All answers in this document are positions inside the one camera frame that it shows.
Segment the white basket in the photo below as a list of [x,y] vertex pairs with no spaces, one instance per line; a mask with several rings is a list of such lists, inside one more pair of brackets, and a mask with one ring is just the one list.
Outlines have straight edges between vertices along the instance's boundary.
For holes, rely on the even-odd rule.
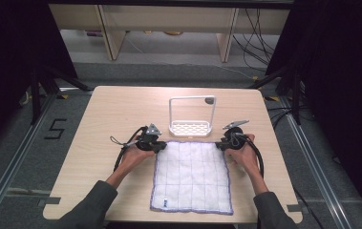
[[[172,100],[174,99],[194,99],[211,98],[213,101],[211,117],[209,121],[204,120],[174,120],[172,121]],[[211,133],[213,115],[216,108],[216,97],[214,95],[203,96],[177,96],[169,99],[169,131],[177,137],[206,137]]]

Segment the person's hand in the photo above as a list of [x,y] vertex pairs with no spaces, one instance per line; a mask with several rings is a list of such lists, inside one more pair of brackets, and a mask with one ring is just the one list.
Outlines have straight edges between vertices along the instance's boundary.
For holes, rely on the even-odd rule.
[[[246,136],[253,142],[255,135],[246,134]],[[259,172],[258,161],[255,151],[247,143],[240,150],[226,149],[225,154],[232,156],[234,162],[244,167],[247,173]]]
[[153,151],[142,151],[135,144],[124,153],[117,169],[106,179],[106,182],[117,188],[123,179],[147,157],[154,156]]

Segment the gray floor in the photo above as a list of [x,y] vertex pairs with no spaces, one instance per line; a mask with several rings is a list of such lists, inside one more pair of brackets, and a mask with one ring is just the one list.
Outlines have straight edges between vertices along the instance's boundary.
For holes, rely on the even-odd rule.
[[[243,52],[233,42],[229,61],[220,61],[215,34],[184,33],[170,36],[163,32],[127,33],[118,59],[107,59],[100,37],[88,37],[84,31],[62,31],[70,56],[82,82],[97,85],[140,85],[178,87],[244,88],[254,76],[264,73],[248,68]],[[275,46],[277,36],[265,36],[270,46]],[[253,58],[246,62],[254,68],[265,66]],[[264,96],[274,96],[277,80],[265,85]],[[47,112],[31,150],[21,165],[10,190],[0,205],[0,228],[47,228],[52,222],[42,217],[42,205],[53,188],[53,183],[75,135],[77,126],[90,99],[88,94],[70,94],[66,99],[57,99]],[[281,107],[278,101],[266,101],[270,108]],[[273,117],[280,111],[269,111]],[[309,143],[328,176],[332,189],[348,214],[352,228],[362,228],[362,199],[357,194],[342,167],[333,162],[333,151],[309,110],[301,110],[302,128]],[[47,140],[53,136],[49,128],[56,118],[57,128],[65,129],[58,140]],[[0,135],[0,177],[17,150],[31,121],[31,104],[16,110],[9,125]],[[305,198],[310,210],[322,221],[325,228],[337,228],[328,205],[317,186],[302,149],[297,143],[287,120],[283,118],[275,129],[287,165],[292,184]],[[318,228],[303,202],[304,219],[299,228]],[[254,225],[239,225],[239,228],[254,228]]]

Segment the sleeve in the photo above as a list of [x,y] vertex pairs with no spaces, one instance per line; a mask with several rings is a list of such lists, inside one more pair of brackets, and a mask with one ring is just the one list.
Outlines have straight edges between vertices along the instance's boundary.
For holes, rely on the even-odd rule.
[[117,190],[98,181],[76,207],[56,222],[54,228],[102,228],[107,210],[117,196]]
[[266,229],[297,228],[296,223],[282,208],[279,199],[272,192],[262,193],[254,198],[261,223]]

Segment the tabletop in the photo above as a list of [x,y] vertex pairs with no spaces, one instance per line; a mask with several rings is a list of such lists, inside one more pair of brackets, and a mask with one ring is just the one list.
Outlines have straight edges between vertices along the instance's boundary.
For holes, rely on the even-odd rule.
[[[212,132],[208,137],[177,138],[169,132],[169,99],[173,96],[215,95],[216,107]],[[207,104],[192,108],[191,115],[206,114]],[[286,164],[276,135],[272,129],[262,95],[257,90],[214,88],[158,88],[100,86],[94,90],[88,107],[76,131],[71,148],[53,187],[51,198],[58,204],[47,204],[46,219],[59,219],[85,198],[98,180],[105,180],[112,172],[121,142],[141,126],[154,123],[162,132],[159,140],[219,141],[223,126],[232,121],[249,120],[241,126],[244,133],[253,133],[265,165],[265,181],[287,214],[295,221],[302,220],[301,212],[289,212],[297,206]],[[254,192],[244,169],[226,158],[230,175],[232,216],[197,213],[163,213],[150,210],[155,158],[147,158],[118,187],[118,196],[106,214],[106,220],[156,222],[256,222]]]

